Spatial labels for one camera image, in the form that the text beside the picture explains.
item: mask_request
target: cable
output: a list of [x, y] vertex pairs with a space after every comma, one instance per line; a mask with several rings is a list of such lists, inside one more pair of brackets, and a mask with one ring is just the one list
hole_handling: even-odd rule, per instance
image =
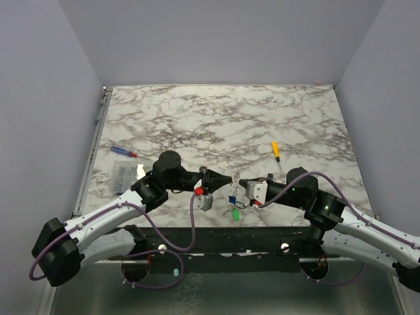
[[358, 218], [359, 220], [361, 220], [362, 222], [364, 222], [365, 224], [368, 224], [368, 226], [371, 226], [372, 228], [382, 232], [383, 234], [389, 236], [390, 238], [393, 238], [399, 242], [402, 242], [406, 245], [411, 246], [412, 248], [417, 248], [419, 249], [420, 246], [418, 246], [416, 243], [412, 242], [412, 241], [408, 241], [405, 240], [404, 238], [401, 238], [400, 236], [393, 234], [392, 232], [389, 232], [387, 230], [385, 230], [384, 228], [381, 228], [380, 226], [371, 223], [370, 220], [367, 220], [365, 217], [363, 217], [362, 215], [360, 215], [355, 208], [353, 208], [352, 204], [349, 202], [349, 200], [346, 198], [346, 196], [344, 196], [343, 192], [340, 190], [340, 188], [325, 174], [320, 173], [320, 172], [307, 172], [304, 174], [299, 175], [298, 177], [296, 177], [295, 179], [293, 179], [289, 184], [286, 185], [285, 188], [283, 188], [276, 196], [274, 196], [270, 201], [266, 202], [264, 205], [261, 205], [260, 208], [265, 208], [268, 205], [271, 205], [273, 202], [275, 202], [277, 199], [279, 199], [280, 197], [282, 197], [294, 184], [296, 184], [297, 182], [299, 182], [301, 179], [310, 176], [310, 175], [318, 175], [321, 177], [324, 177], [331, 185], [332, 187], [334, 187], [334, 189], [338, 192], [338, 194], [340, 195], [341, 199], [344, 200], [344, 202], [346, 203], [346, 206], [352, 211], [352, 213], [356, 216], [356, 218]]
[[182, 261], [182, 258], [178, 253], [175, 253], [174, 251], [171, 251], [170, 249], [153, 249], [151, 251], [144, 251], [143, 253], [126, 255], [124, 257], [136, 257], [136, 256], [147, 255], [147, 254], [152, 254], [152, 253], [159, 253], [161, 251], [164, 251], [166, 253], [170, 253], [170, 254], [174, 255], [178, 259], [178, 261], [181, 265], [181, 270], [179, 272], [179, 276], [174, 282], [172, 282], [170, 284], [167, 284], [167, 285], [163, 285], [161, 287], [155, 287], [155, 286], [152, 286], [152, 285], [140, 284], [140, 283], [137, 283], [137, 282], [130, 282], [129, 280], [126, 279], [125, 273], [124, 273], [124, 270], [123, 270], [122, 271], [122, 275], [123, 275], [123, 278], [124, 278], [123, 284], [128, 283], [128, 284], [133, 285], [133, 288], [134, 287], [142, 287], [144, 289], [151, 289], [151, 290], [169, 289], [170, 287], [174, 287], [177, 284], [179, 284], [184, 278], [183, 277], [184, 276], [184, 262]]
[[153, 220], [149, 217], [149, 215], [145, 212], [145, 210], [143, 210], [142, 207], [139, 207], [138, 205], [135, 205], [133, 203], [130, 202], [123, 202], [123, 203], [119, 203], [116, 205], [112, 205], [111, 207], [108, 207], [104, 210], [99, 211], [97, 214], [91, 216], [90, 218], [84, 220], [82, 223], [78, 224], [77, 226], [74, 226], [73, 228], [69, 229], [68, 231], [66, 231], [65, 233], [59, 235], [59, 237], [55, 238], [50, 244], [48, 244], [39, 254], [38, 256], [35, 258], [33, 264], [31, 265], [31, 268], [29, 270], [29, 279], [32, 281], [38, 281], [38, 280], [42, 280], [45, 278], [45, 275], [42, 276], [38, 276], [35, 277], [33, 275], [33, 272], [35, 271], [35, 267], [39, 264], [39, 261], [44, 257], [44, 255], [55, 245], [57, 244], [60, 240], [62, 240], [63, 238], [65, 238], [66, 236], [70, 235], [71, 233], [75, 232], [76, 230], [81, 230], [83, 228], [83, 226], [85, 226], [87, 223], [95, 220], [96, 218], [104, 215], [105, 213], [114, 210], [116, 208], [120, 208], [122, 206], [129, 206], [129, 207], [133, 207], [136, 210], [140, 211], [142, 213], [142, 215], [144, 215], [147, 219], [147, 221], [149, 221], [149, 223], [152, 225], [152, 228], [155, 230], [156, 234], [159, 235], [159, 237], [165, 241], [169, 246], [171, 246], [172, 248], [178, 250], [178, 251], [189, 251], [191, 250], [195, 243], [196, 243], [196, 225], [194, 222], [194, 199], [196, 197], [196, 194], [193, 193], [191, 196], [191, 201], [190, 201], [190, 218], [191, 218], [191, 243], [188, 247], [179, 247], [176, 246], [175, 244], [173, 244], [172, 242], [170, 242], [163, 234], [162, 232], [160, 232], [159, 228], [156, 226], [156, 224], [154, 224]]
[[323, 285], [329, 285], [332, 287], [341, 287], [343, 285], [348, 285], [348, 284], [352, 284], [353, 282], [356, 282], [357, 280], [360, 279], [360, 277], [363, 276], [363, 274], [366, 271], [366, 264], [363, 264], [362, 269], [359, 271], [359, 273], [357, 275], [355, 275], [355, 277], [353, 279], [344, 281], [344, 282], [327, 282], [327, 281], [322, 281], [322, 280], [317, 280], [314, 278], [311, 278], [310, 276], [308, 276], [308, 274], [301, 268], [302, 273], [306, 276], [306, 278], [312, 282], [316, 282], [317, 284], [323, 284]]

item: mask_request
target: gray floor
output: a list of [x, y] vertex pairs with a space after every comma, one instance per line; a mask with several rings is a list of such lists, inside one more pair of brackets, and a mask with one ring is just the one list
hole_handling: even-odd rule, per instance
[[[329, 281], [357, 274], [357, 262], [335, 262]], [[173, 281], [153, 275], [154, 284]], [[369, 268], [344, 287], [317, 285], [302, 274], [280, 272], [188, 274], [165, 291], [122, 285], [119, 264], [95, 264], [57, 290], [52, 314], [402, 314], [390, 277]]]

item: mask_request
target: yellow screwdriver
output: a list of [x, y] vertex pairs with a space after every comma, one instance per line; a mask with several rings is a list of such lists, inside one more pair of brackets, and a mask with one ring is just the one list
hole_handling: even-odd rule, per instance
[[277, 164], [278, 164], [278, 169], [282, 173], [282, 165], [280, 164], [280, 155], [278, 153], [278, 148], [277, 148], [276, 141], [271, 142], [271, 147], [273, 148], [273, 153], [274, 153], [274, 156], [276, 157], [276, 161], [277, 161]]

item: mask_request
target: marble surface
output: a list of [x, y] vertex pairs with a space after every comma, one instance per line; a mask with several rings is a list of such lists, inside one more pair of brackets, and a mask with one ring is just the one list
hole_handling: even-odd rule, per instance
[[[270, 143], [277, 141], [284, 173], [278, 171]], [[110, 151], [126, 148], [155, 161], [177, 151], [182, 165], [200, 165], [249, 179], [302, 166], [330, 176], [348, 199], [372, 215], [332, 86], [162, 85], [115, 87], [100, 139], [83, 213], [113, 200], [110, 180], [115, 161], [131, 160]], [[323, 179], [320, 188], [334, 192]], [[196, 226], [306, 226], [303, 211], [283, 205], [241, 210], [234, 221], [228, 208], [232, 187], [214, 193], [210, 211], [195, 211]], [[242, 201], [244, 189], [238, 199]], [[158, 226], [189, 226], [190, 193], [169, 193], [169, 201], [150, 214]], [[144, 218], [131, 224], [148, 226]]]

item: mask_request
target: blue handle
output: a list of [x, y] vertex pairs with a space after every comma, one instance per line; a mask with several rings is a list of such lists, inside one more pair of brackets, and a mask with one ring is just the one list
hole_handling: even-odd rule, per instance
[[121, 155], [123, 155], [123, 156], [129, 156], [129, 153], [130, 153], [130, 152], [128, 152], [127, 150], [124, 150], [124, 149], [118, 148], [118, 147], [116, 147], [116, 146], [112, 146], [112, 147], [111, 147], [111, 151], [112, 151], [112, 152], [115, 152], [115, 153], [117, 153], [117, 154], [121, 154]]

